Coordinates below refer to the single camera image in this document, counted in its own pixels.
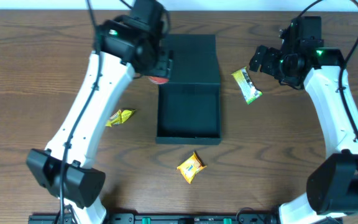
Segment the red Pringles can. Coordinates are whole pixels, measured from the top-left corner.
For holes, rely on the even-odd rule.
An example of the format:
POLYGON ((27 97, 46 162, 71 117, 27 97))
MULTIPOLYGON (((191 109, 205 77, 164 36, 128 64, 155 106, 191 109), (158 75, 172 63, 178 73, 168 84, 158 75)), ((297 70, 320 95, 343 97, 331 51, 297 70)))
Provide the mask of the red Pringles can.
POLYGON ((163 85, 169 82, 168 78, 161 78, 161 77, 149 77, 149 80, 157 85, 163 85))

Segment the green yellow snack bar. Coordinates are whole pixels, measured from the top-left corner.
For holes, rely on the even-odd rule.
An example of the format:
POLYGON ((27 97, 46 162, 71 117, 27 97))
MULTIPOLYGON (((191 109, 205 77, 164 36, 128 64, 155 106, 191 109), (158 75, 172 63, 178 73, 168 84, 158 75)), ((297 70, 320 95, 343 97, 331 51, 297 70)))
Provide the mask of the green yellow snack bar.
POLYGON ((241 89, 242 95, 249 105, 257 98, 262 96, 262 92, 254 86, 249 74, 247 73, 247 67, 243 67, 231 74, 235 79, 236 83, 241 89))

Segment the yellow snack packet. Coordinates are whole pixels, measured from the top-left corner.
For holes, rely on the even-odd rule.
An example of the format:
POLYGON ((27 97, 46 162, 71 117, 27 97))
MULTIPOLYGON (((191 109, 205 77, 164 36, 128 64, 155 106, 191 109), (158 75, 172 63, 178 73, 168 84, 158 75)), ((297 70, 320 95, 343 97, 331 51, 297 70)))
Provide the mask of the yellow snack packet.
POLYGON ((118 110, 112 116, 109 117, 108 121, 106 122, 107 127, 112 127, 114 125, 119 125, 125 123, 131 116, 134 115, 136 110, 130 109, 122 109, 118 110))

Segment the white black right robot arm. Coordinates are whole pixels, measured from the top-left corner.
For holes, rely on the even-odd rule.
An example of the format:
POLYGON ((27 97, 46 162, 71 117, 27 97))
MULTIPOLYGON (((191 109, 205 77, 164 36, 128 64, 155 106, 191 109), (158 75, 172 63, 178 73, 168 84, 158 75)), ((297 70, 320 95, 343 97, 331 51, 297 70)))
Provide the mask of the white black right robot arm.
POLYGON ((323 132, 325 161, 308 177, 306 192, 279 206, 277 223, 328 223, 358 214, 358 110, 339 49, 324 46, 319 16, 299 16, 281 30, 279 49, 261 45, 253 72, 305 90, 323 132))

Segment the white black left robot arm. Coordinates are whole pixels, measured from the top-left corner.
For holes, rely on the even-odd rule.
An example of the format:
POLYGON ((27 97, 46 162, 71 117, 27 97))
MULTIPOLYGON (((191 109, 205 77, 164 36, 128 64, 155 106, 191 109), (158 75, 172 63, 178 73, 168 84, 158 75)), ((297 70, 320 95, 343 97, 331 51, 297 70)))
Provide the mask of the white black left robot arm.
POLYGON ((172 51, 162 45, 169 12, 157 1, 137 0, 128 15, 93 23, 93 51, 81 88, 60 128, 26 163, 38 184, 59 200, 45 223, 103 223, 99 197, 105 173, 94 168, 106 123, 129 84, 140 77, 168 79, 172 51))

